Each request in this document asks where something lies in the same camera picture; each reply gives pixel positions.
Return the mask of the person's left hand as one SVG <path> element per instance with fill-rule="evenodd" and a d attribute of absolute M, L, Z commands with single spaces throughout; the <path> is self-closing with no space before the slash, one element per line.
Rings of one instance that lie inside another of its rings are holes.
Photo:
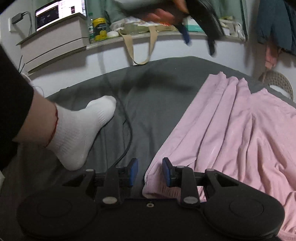
<path fill-rule="evenodd" d="M 186 2 L 183 0 L 172 1 L 173 5 L 148 11 L 140 16 L 140 19 L 146 22 L 166 23 L 177 25 L 183 21 L 183 18 L 189 14 Z"/>

